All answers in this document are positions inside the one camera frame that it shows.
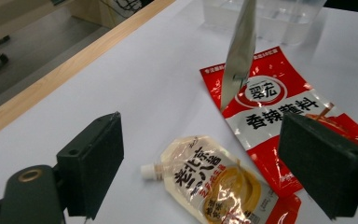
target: white cap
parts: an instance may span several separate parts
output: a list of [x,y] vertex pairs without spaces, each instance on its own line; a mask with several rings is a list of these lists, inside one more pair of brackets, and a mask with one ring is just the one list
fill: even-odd
[[157,180],[155,164],[147,164],[147,165],[141,166],[141,174],[144,179]]

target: white table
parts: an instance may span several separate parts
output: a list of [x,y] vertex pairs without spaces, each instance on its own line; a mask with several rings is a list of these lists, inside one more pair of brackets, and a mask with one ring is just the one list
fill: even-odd
[[[200,0],[180,0],[0,132],[0,199],[7,179],[55,155],[94,119],[119,111],[125,159],[93,223],[196,223],[140,166],[176,137],[208,134],[247,161],[209,96],[199,69],[223,63],[232,32],[204,24]],[[257,40],[256,52],[276,43]],[[358,122],[358,13],[323,9],[309,37],[282,46],[295,69]],[[330,223],[305,191],[297,223]],[[339,218],[338,223],[358,223]],[[68,217],[68,223],[84,218]]]

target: wooden strip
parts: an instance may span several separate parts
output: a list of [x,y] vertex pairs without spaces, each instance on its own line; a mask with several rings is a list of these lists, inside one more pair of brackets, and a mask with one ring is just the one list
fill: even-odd
[[1,105],[0,131],[173,2],[174,0],[155,0]]

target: red and white packet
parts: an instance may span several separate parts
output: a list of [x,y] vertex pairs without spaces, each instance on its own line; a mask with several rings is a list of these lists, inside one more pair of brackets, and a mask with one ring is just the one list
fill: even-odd
[[[223,63],[200,69],[217,108],[224,69]],[[222,115],[272,189],[285,197],[302,186],[277,156],[283,112],[317,118],[330,105],[276,47],[255,54],[247,82]],[[358,144],[358,124],[336,106],[318,120]]]

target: floor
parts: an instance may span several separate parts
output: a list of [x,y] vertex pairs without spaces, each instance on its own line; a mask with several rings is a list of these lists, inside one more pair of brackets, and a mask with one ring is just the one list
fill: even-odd
[[9,58],[0,63],[0,105],[108,31],[63,7],[0,41],[0,51]]

